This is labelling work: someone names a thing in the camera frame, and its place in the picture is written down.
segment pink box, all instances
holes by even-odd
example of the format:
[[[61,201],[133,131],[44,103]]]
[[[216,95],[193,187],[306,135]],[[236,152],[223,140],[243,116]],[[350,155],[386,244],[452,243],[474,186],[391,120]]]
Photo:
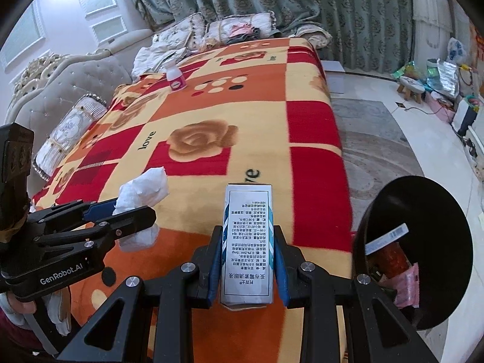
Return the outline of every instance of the pink box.
[[[442,105],[440,105],[439,102],[436,101],[428,91],[425,93],[425,102],[435,113],[435,116],[446,123],[451,123],[453,117],[456,115],[453,110],[442,107]]]

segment barcode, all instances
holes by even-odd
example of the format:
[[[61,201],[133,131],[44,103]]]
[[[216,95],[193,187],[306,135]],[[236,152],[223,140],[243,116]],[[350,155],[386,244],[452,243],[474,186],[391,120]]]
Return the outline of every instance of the barcode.
[[[399,227],[391,230],[390,232],[380,236],[365,245],[365,254],[370,255],[375,251],[385,247],[386,245],[393,243],[395,240],[400,239],[403,235],[408,233],[408,228],[406,224],[401,224]]]

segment white tissue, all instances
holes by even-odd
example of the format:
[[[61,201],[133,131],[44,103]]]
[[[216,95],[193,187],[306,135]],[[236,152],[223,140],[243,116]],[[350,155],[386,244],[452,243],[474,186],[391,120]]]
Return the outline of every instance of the white tissue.
[[[165,168],[151,168],[119,188],[113,215],[141,206],[153,207],[168,195],[168,177]],[[153,247],[160,228],[152,227],[119,239],[119,248],[125,253]]]

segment white box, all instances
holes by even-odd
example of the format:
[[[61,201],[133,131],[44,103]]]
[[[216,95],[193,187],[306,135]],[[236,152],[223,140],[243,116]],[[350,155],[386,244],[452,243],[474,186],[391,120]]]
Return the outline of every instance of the white box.
[[[343,94],[345,92],[345,69],[339,61],[321,60],[326,81],[331,93]]]
[[[272,186],[229,184],[225,192],[220,301],[230,308],[273,302]]]

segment headboard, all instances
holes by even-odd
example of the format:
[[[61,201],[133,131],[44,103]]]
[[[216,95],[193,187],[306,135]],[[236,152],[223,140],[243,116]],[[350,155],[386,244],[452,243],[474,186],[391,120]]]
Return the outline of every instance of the headboard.
[[[132,61],[142,46],[151,45],[151,35],[151,30],[137,30],[118,38],[107,49],[63,60],[45,87],[33,90],[9,107],[4,124],[15,121],[34,131],[35,157],[45,139],[83,95],[96,94],[109,105],[116,87],[132,83]],[[27,180],[29,196],[44,185],[45,181],[31,168]]]

